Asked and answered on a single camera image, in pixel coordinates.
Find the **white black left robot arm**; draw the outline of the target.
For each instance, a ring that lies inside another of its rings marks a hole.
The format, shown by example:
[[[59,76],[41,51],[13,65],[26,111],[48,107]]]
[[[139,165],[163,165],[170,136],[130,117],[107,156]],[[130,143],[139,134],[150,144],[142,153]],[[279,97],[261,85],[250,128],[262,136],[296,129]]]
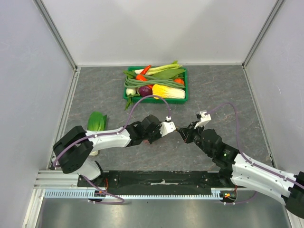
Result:
[[[53,165],[60,167],[64,174],[77,172],[86,176],[90,184],[99,187],[104,182],[104,175],[100,166],[88,159],[91,152],[137,146],[145,140],[152,143],[162,138],[161,126],[154,115],[108,131],[86,131],[82,126],[76,126],[54,144],[56,159]]]

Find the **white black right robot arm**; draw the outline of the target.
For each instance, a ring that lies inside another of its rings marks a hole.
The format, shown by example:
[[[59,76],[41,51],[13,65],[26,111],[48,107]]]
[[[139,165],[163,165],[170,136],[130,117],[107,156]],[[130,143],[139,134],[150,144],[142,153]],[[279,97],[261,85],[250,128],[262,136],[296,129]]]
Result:
[[[256,161],[224,143],[213,129],[192,122],[177,129],[185,143],[194,143],[219,168],[218,183],[252,189],[285,206],[292,214],[304,217],[304,173],[289,173]]]

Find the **purple onion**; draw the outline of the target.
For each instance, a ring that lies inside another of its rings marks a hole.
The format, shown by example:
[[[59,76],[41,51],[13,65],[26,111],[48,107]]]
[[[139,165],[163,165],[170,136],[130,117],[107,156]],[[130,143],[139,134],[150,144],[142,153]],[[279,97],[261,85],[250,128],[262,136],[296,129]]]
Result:
[[[141,97],[152,95],[152,89],[148,86],[142,86],[138,89],[138,93]]]

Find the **yellow napa cabbage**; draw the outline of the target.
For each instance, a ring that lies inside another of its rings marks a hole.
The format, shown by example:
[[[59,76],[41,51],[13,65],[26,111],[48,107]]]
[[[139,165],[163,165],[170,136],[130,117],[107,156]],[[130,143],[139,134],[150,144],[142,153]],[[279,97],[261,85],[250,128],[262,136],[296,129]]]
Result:
[[[186,97],[186,93],[182,89],[168,87],[165,85],[162,86],[158,84],[155,84],[152,87],[152,94],[169,99],[184,99]]]

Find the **green long beans bundle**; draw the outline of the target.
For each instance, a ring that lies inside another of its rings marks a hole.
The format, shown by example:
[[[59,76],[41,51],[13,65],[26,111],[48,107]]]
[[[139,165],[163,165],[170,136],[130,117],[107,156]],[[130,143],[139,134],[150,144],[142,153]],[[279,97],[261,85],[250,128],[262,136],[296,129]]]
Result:
[[[153,86],[155,84],[158,84],[158,85],[179,88],[179,89],[186,88],[185,85],[176,83],[172,79],[156,79],[154,77],[147,77],[147,76],[145,76],[145,77],[148,79],[147,81],[139,81],[139,80],[136,80],[135,77],[128,76],[124,81],[124,87],[125,88],[140,88],[142,86],[149,86],[149,85]]]

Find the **green white bok choy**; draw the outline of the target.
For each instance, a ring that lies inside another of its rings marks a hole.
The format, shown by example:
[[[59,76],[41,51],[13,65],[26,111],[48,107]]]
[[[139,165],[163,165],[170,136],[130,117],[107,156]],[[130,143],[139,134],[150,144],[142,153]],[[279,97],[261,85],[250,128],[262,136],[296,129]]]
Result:
[[[87,129],[89,131],[104,131],[106,129],[107,115],[101,112],[92,112],[89,116]]]

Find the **orange pumpkin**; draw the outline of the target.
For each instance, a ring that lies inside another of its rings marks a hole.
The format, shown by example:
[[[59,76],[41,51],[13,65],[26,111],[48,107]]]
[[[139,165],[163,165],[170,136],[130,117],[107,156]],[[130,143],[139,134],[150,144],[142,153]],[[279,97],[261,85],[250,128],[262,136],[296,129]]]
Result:
[[[185,85],[185,82],[182,78],[176,78],[176,79],[174,79],[174,82],[182,84],[183,86]]]

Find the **red chili pepper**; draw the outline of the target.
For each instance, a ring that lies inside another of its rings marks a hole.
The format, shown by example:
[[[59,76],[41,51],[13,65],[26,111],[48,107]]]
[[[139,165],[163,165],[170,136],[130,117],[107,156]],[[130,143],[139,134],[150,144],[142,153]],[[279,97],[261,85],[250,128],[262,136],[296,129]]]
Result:
[[[145,75],[145,74],[149,71],[149,69],[150,69],[151,67],[152,67],[151,65],[148,65],[148,66],[141,72],[141,74],[142,74],[142,75]]]

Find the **large green leaf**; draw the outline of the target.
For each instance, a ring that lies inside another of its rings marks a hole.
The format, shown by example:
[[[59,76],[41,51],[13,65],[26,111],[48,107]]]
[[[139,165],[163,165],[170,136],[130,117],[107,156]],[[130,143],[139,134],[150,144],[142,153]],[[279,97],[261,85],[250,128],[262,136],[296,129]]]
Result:
[[[183,74],[186,70],[179,68],[179,69],[167,69],[161,72],[158,72],[154,75],[152,75],[153,77],[157,78],[157,79],[171,79],[175,76],[178,76],[180,74]]]

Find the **pale green celery stalk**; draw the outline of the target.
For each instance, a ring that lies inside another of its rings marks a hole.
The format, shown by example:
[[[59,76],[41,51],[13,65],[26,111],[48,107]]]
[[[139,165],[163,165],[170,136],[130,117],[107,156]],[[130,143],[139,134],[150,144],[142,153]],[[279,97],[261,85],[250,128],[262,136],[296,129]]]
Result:
[[[149,71],[146,73],[146,75],[151,76],[151,75],[154,75],[154,74],[156,74],[158,72],[161,72],[161,71],[164,71],[164,70],[167,70],[167,69],[179,69],[181,67],[182,67],[182,65],[180,65],[178,63],[178,61],[175,60],[171,64],[168,64],[168,65],[163,65],[163,66],[158,66],[158,67],[151,67],[149,69]],[[138,74],[141,74],[141,72],[143,70],[144,69],[137,69],[137,70],[132,70],[132,71],[134,71],[138,75]]]

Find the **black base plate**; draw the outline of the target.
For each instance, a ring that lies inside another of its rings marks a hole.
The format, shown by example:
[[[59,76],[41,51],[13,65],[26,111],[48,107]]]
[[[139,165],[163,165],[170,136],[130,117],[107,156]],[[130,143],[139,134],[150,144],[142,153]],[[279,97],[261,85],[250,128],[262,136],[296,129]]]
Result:
[[[110,190],[129,186],[178,185],[202,186],[203,188],[234,188],[232,181],[221,177],[217,171],[104,171],[94,180],[78,177],[77,186],[97,187]]]

